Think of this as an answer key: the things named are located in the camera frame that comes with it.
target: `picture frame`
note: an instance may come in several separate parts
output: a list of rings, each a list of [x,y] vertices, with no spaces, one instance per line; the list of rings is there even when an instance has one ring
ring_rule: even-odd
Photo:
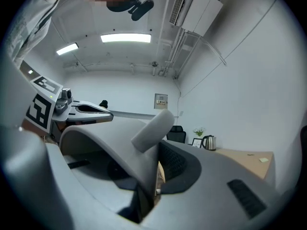
[[[196,148],[201,148],[201,141],[202,141],[202,139],[194,138],[193,142],[192,142],[192,146],[194,146]]]

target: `wall box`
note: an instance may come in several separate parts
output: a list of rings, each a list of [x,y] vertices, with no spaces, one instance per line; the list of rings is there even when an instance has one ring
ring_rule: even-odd
[[[168,96],[167,94],[154,95],[154,109],[167,109]]]

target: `ceiling light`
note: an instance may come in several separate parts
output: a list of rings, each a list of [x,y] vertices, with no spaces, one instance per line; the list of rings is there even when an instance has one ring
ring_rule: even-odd
[[[103,43],[109,42],[142,42],[150,43],[152,36],[149,34],[136,34],[136,33],[120,33],[102,35],[101,40]]]
[[[67,46],[67,47],[65,47],[65,48],[63,48],[63,49],[58,50],[58,51],[57,51],[57,54],[60,56],[60,55],[62,55],[62,54],[65,54],[65,53],[67,53],[67,52],[69,52],[69,51],[72,51],[72,50],[75,50],[75,49],[78,49],[78,48],[79,48],[79,47],[78,47],[77,44],[72,44],[72,45],[69,45],[69,46]]]

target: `sticky note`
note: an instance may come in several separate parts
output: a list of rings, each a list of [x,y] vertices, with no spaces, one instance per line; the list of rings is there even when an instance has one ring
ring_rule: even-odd
[[[267,161],[269,161],[267,158],[262,158],[262,159],[259,159],[262,163],[265,163]]]

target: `kettle handle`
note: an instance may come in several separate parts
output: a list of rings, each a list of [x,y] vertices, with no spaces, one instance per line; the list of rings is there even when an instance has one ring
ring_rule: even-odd
[[[205,149],[206,149],[206,146],[203,145],[203,142],[204,142],[204,140],[207,139],[208,137],[210,137],[210,136],[204,136],[204,137],[202,138],[202,140],[201,140],[201,145],[202,145],[202,147],[205,148]]]

